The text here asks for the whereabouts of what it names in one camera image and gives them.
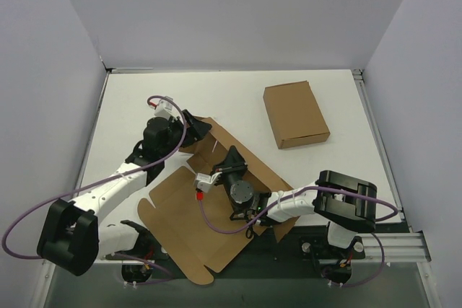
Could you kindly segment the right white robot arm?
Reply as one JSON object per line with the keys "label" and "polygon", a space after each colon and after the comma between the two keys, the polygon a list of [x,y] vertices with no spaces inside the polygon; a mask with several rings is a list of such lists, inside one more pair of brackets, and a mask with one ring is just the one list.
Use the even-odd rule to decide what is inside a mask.
{"label": "right white robot arm", "polygon": [[370,182],[331,170],[320,172],[312,184],[302,188],[258,192],[244,179],[248,166],[235,146],[212,167],[215,185],[225,188],[232,206],[231,220],[255,221],[258,226],[277,226],[301,216],[318,214],[328,220],[327,243],[346,249],[359,233],[375,231],[377,188]]}

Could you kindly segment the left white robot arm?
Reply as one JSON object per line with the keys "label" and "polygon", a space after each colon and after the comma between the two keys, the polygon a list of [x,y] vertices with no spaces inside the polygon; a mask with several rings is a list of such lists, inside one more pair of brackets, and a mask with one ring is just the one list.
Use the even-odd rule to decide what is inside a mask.
{"label": "left white robot arm", "polygon": [[201,141],[212,125],[187,110],[148,120],[143,138],[118,170],[104,182],[70,201],[59,198],[48,209],[37,254],[75,276],[96,259],[127,254],[150,259],[156,247],[151,232],[129,220],[101,226],[101,221],[130,195],[148,186],[165,167],[164,157]]}

